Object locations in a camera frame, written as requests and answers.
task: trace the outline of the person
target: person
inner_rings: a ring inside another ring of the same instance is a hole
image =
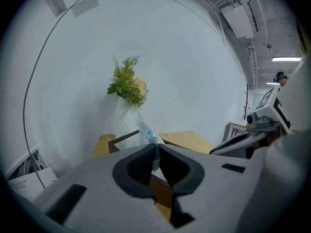
[[[278,72],[276,74],[276,79],[274,78],[274,81],[280,84],[281,87],[286,85],[288,77],[284,74],[284,72]]]

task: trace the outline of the wall-mounted unit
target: wall-mounted unit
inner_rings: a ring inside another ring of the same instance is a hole
[[[240,0],[221,9],[237,38],[253,38],[254,32],[259,31],[250,2],[251,0]]]
[[[23,158],[24,160],[22,161],[22,163],[10,171],[10,176],[7,177],[8,180],[20,178],[24,175],[34,173],[35,169],[39,171],[47,168],[43,160],[41,159],[39,150],[32,150],[31,155],[33,161],[31,160],[31,157],[29,155],[26,155]]]

